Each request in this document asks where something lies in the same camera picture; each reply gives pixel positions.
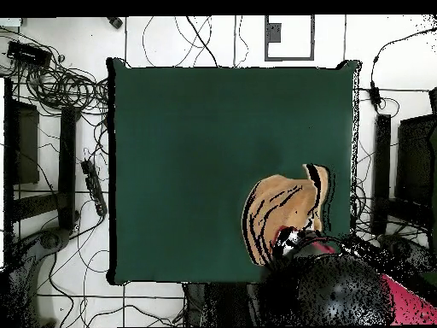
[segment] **black cable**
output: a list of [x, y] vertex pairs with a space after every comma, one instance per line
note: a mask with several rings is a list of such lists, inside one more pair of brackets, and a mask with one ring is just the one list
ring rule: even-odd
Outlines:
[[[201, 28], [199, 29], [199, 32], [200, 32], [201, 29], [205, 26], [205, 24], [208, 23], [208, 25], [209, 25], [209, 38], [208, 38], [208, 40], [207, 40], [207, 45], [208, 45], [209, 42], [211, 41], [211, 36], [212, 36], [212, 25], [211, 25], [211, 23], [210, 23], [211, 18], [212, 18], [211, 16], [208, 16], [208, 17], [205, 19], [205, 21], [203, 22], [203, 24], [201, 25]], [[152, 62], [150, 61], [149, 57], [148, 57], [148, 52], [147, 52], [147, 50], [146, 50], [146, 44], [145, 44], [145, 34], [146, 34], [146, 30], [149, 28], [149, 25], [150, 25], [150, 23], [152, 22], [153, 19], [154, 19], [154, 16], [152, 16], [152, 17], [150, 18], [149, 22], [147, 23], [147, 25], [146, 25], [146, 26], [144, 27], [144, 29], [143, 29], [143, 51], [144, 51], [144, 55], [145, 55], [147, 61], [150, 63], [150, 65], [151, 65], [152, 67], [156, 67], [156, 66], [154, 65], [154, 63], [152, 63]], [[185, 61], [185, 59], [187, 59], [188, 55], [191, 53], [191, 51], [193, 50], [193, 48], [202, 48], [202, 47], [201, 47], [201, 46], [198, 46], [198, 45], [195, 45], [195, 41], [197, 40], [197, 38], [199, 38], [199, 36], [198, 36], [197, 34], [196, 34], [195, 38], [193, 39], [193, 41], [190, 42], [190, 41], [185, 37], [185, 35], [183, 35], [183, 33], [181, 32], [181, 30], [180, 30], [180, 28], [179, 28], [179, 24], [178, 24], [178, 20], [177, 20], [176, 16], [174, 16], [174, 20], [175, 20], [176, 28], [178, 29], [179, 34], [181, 34], [181, 36], [185, 39], [185, 41], [187, 41], [187, 43], [189, 43], [189, 44], [191, 45], [190, 48], [189, 48], [189, 50], [188, 50], [188, 52], [185, 54], [184, 58], [183, 58], [180, 62], [178, 62], [177, 64], [173, 65], [173, 67], [178, 67], [178, 66], [180, 66], [180, 65]], [[199, 54], [198, 54], [197, 57], [195, 58], [195, 62], [197, 61], [197, 58], [199, 57], [199, 55], [201, 54], [201, 52], [202, 52], [204, 49], [205, 49], [205, 47], [203, 47], [203, 48], [201, 49], [201, 51], [199, 52]]]
[[371, 84], [374, 84], [374, 83], [373, 83], [373, 72], [374, 72], [374, 70], [375, 70], [375, 64], [376, 64], [376, 62], [378, 62], [378, 60], [379, 60], [379, 56], [380, 56], [381, 52], [382, 52], [386, 47], [388, 47], [388, 46], [391, 45], [391, 44], [398, 43], [398, 42], [400, 42], [400, 41], [402, 41], [402, 40], [406, 40], [406, 39], [408, 39], [408, 38], [415, 37], [416, 35], [425, 34], [425, 33], [427, 33], [427, 32], [435, 32], [435, 31], [437, 31], [437, 27], [432, 27], [432, 28], [430, 28], [430, 29], [422, 30], [422, 31], [420, 31], [420, 32], [415, 32], [414, 34], [408, 35], [407, 37], [404, 37], [404, 38], [401, 38], [401, 39], [392, 40], [391, 42], [388, 42], [388, 43], [386, 43], [385, 45], [383, 45], [383, 46], [380, 48], [380, 50], [378, 51], [378, 54], [376, 55], [376, 57], [373, 59], [372, 71], [371, 71], [371, 73], [370, 73], [370, 83], [371, 83]]
[[172, 324], [172, 322], [171, 322], [168, 318], [160, 318], [160, 317], [155, 316], [155, 315], [153, 315], [153, 314], [146, 313], [146, 312], [142, 311], [140, 308], [138, 308], [137, 306], [134, 306], [134, 305], [132, 305], [132, 304], [126, 304], [124, 307], [121, 307], [121, 308], [115, 309], [114, 311], [111, 311], [111, 312], [102, 312], [102, 313], [95, 314], [94, 317], [90, 320], [90, 322], [86, 325], [86, 327], [87, 327], [87, 328], [90, 328], [90, 325], [91, 325], [92, 321], [93, 321], [95, 318], [97, 318], [98, 316], [104, 316], [104, 315], [114, 314], [114, 313], [117, 313], [117, 312], [119, 312], [119, 311], [122, 311], [122, 310], [125, 309], [125, 308], [134, 308], [134, 309], [136, 309], [139, 313], [141, 313], [141, 314], [143, 314], [143, 315], [145, 315], [145, 316], [147, 316], [147, 317], [154, 318], [154, 319], [156, 319], [157, 321], [160, 321], [163, 325], [166, 325], [166, 326], [169, 326], [169, 327], [176, 327], [175, 325]]
[[244, 39], [242, 38], [241, 35], [241, 29], [242, 29], [242, 18], [240, 19], [240, 25], [238, 26], [238, 38], [240, 38], [240, 40], [244, 43], [244, 45], [246, 45], [246, 55], [244, 56], [244, 59], [242, 61], [239, 61], [238, 64], [236, 65], [237, 67], [240, 66], [240, 64], [242, 64], [243, 62], [246, 61], [246, 59], [248, 58], [248, 54], [249, 54], [249, 47], [247, 45], [247, 43], [244, 41]]
[[[376, 112], [377, 112], [378, 114], [380, 114], [379, 111], [378, 111], [378, 109], [383, 110], [383, 109], [387, 106], [387, 102], [386, 102], [386, 100], [388, 100], [388, 101], [395, 102], [395, 103], [398, 105], [398, 109], [396, 110], [396, 113], [395, 113], [394, 115], [391, 115], [392, 118], [396, 117], [396, 116], [398, 115], [398, 113], [399, 113], [399, 109], [400, 109], [400, 104], [399, 104], [399, 102], [396, 101], [395, 99], [393, 99], [393, 98], [389, 98], [389, 97], [381, 97], [381, 100], [384, 101], [384, 106], [381, 107], [379, 104], [377, 104], [377, 105], [376, 105], [376, 106], [377, 106], [377, 108], [376, 108]], [[372, 102], [372, 100], [371, 100], [370, 98], [368, 98], [368, 99], [360, 99], [359, 101], [360, 101], [360, 102], [365, 102], [365, 101], [370, 101], [370, 102]]]
[[185, 16], [187, 18], [188, 23], [191, 25], [191, 27], [193, 28], [193, 30], [195, 31], [195, 35], [197, 35], [197, 37], [199, 38], [199, 40], [201, 41], [201, 43], [203, 44], [203, 46], [205, 47], [205, 49], [208, 51], [209, 54], [211, 54], [211, 57], [214, 60], [215, 66], [219, 67], [219, 65], [217, 64], [217, 61], [215, 60], [215, 56], [214, 54], [210, 51], [210, 49], [207, 47], [207, 45], [205, 44], [205, 42], [203, 41], [203, 39], [201, 38], [201, 36], [199, 35], [199, 32], [197, 32], [197, 29], [195, 28], [194, 24], [191, 22], [191, 20], [189, 19], [188, 16]]

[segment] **floor tile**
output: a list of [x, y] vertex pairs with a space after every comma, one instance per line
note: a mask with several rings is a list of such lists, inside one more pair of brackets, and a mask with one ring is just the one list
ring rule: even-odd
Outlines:
[[[171, 321], [181, 312], [184, 306], [184, 300], [168, 300], [168, 299], [125, 299], [126, 306], [133, 305], [141, 312], [147, 313], [144, 315], [134, 307], [127, 307], [125, 311], [125, 326], [126, 327], [162, 327], [165, 324], [171, 324]], [[166, 319], [164, 324], [156, 317]]]
[[127, 296], [184, 297], [179, 283], [131, 282], [125, 291]]
[[88, 297], [84, 302], [83, 298], [74, 297], [73, 301], [73, 309], [71, 313], [68, 313], [72, 303], [67, 297], [59, 295], [39, 296], [39, 316], [41, 319], [55, 318], [56, 328], [61, 325], [66, 316], [67, 319], [65, 319], [62, 328], [86, 328], [86, 326], [90, 328], [117, 328], [123, 326], [122, 298]]

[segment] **green panel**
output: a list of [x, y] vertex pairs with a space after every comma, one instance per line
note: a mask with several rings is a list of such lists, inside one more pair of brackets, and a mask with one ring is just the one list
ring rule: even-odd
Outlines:
[[316, 68], [126, 68], [114, 60], [116, 282], [256, 282], [244, 202], [259, 180], [335, 175], [349, 232], [353, 73]]

